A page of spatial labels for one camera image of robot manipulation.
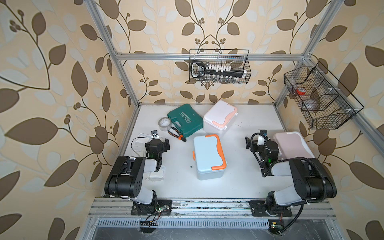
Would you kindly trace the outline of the pink first aid box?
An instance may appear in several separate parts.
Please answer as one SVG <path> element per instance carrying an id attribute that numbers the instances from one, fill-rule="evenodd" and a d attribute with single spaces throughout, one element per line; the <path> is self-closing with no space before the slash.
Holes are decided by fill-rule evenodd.
<path id="1" fill-rule="evenodd" d="M 299 132 L 276 133 L 272 140 L 279 145 L 281 159 L 304 157 L 314 159 L 315 156 Z"/>

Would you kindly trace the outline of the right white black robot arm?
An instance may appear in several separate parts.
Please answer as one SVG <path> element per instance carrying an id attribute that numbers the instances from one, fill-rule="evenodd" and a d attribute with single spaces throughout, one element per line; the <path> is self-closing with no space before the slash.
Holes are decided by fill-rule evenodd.
<path id="1" fill-rule="evenodd" d="M 265 200 L 250 201 L 254 217 L 291 217 L 292 207 L 320 203 L 337 195 L 337 188 L 298 132 L 269 138 L 260 131 L 245 138 L 246 149 L 256 158 L 263 178 L 291 177 L 293 183 L 270 191 Z"/>

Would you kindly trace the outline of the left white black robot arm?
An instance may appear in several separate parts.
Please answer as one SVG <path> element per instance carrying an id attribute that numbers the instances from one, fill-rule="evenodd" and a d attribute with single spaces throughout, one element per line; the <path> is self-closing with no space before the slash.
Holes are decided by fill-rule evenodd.
<path id="1" fill-rule="evenodd" d="M 164 175 L 163 153 L 171 149 L 168 139 L 151 139 L 144 144 L 144 157 L 119 156 L 105 183 L 105 194 L 133 202 L 131 215 L 170 215 L 172 201 L 159 200 L 156 191 L 144 187 L 145 174 Z"/>

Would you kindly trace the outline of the blue box orange trim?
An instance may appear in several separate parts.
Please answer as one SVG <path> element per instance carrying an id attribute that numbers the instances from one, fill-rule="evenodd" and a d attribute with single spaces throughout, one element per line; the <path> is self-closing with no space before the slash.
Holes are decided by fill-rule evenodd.
<path id="1" fill-rule="evenodd" d="M 216 134 L 194 138 L 193 158 L 200 181 L 221 178 L 227 168 L 221 140 Z"/>

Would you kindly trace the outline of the white box pink trim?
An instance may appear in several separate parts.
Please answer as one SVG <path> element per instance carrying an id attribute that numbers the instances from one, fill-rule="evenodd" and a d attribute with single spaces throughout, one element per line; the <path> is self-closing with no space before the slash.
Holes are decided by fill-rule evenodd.
<path id="1" fill-rule="evenodd" d="M 225 101 L 219 100 L 204 115 L 203 129 L 209 135 L 216 134 L 220 138 L 223 138 L 230 125 L 232 124 L 233 119 L 237 115 L 238 109 L 235 106 L 228 104 Z"/>

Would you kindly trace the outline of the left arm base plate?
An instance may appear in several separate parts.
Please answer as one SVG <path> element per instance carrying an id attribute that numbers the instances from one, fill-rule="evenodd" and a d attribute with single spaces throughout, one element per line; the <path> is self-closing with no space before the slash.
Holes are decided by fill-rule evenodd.
<path id="1" fill-rule="evenodd" d="M 149 216 L 151 214 L 162 214 L 162 216 L 169 216 L 172 211 L 172 200 L 158 200 L 153 199 L 153 201 L 148 204 L 141 204 L 133 202 L 131 215 L 133 216 Z"/>

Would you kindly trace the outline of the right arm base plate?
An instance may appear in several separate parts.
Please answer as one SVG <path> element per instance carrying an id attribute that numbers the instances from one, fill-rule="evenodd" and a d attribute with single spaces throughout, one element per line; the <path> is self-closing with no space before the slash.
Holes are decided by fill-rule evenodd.
<path id="1" fill-rule="evenodd" d="M 292 211 L 287 206 L 271 204 L 268 206 L 265 201 L 249 202 L 253 217 L 292 217 Z"/>

